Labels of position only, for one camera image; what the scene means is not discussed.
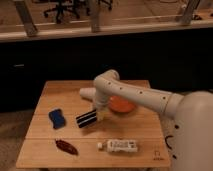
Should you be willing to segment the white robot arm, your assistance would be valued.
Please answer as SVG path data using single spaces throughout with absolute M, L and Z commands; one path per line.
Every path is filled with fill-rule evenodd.
M 116 70 L 98 75 L 94 107 L 107 105 L 118 95 L 151 109 L 175 122 L 171 171 L 213 171 L 213 94 L 196 91 L 180 95 L 120 81 Z

